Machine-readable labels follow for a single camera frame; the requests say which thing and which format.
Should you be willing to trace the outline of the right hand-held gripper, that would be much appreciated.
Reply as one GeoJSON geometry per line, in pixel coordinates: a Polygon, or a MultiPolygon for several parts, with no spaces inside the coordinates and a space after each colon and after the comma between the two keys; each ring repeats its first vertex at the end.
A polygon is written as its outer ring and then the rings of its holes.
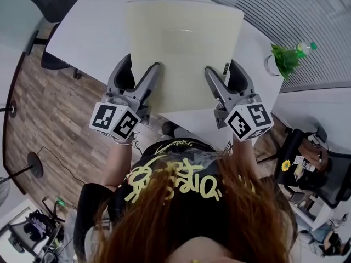
{"type": "Polygon", "coordinates": [[[225,86],[217,72],[210,66],[204,70],[205,79],[215,99],[225,104],[229,92],[244,96],[230,111],[218,105],[214,110],[217,127],[228,127],[238,141],[256,139],[274,126],[271,114],[266,110],[258,94],[254,94],[251,78],[244,68],[231,60],[229,80],[225,86]]]}

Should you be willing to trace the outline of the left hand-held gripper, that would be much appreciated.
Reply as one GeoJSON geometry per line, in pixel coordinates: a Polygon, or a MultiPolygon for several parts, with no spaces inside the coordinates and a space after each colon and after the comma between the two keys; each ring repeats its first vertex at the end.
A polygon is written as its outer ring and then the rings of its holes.
{"type": "Polygon", "coordinates": [[[148,97],[156,85],[160,69],[161,64],[155,62],[135,86],[131,55],[126,55],[110,75],[101,102],[95,104],[89,127],[125,143],[139,123],[149,123],[151,107],[148,97]]]}

